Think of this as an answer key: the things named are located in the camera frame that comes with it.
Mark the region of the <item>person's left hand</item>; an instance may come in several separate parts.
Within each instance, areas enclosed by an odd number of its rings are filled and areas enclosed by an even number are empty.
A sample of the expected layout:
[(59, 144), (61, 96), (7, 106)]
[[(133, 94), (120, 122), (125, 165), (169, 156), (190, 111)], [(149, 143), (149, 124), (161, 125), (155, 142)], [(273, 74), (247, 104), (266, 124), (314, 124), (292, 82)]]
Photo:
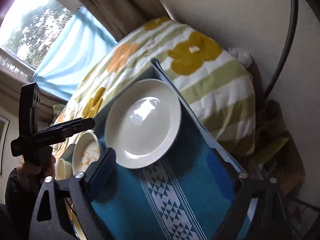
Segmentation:
[(36, 190), (47, 176), (55, 178), (55, 163), (56, 158), (51, 154), (45, 169), (26, 161), (23, 164), (18, 164), (16, 171), (20, 184), (26, 190)]

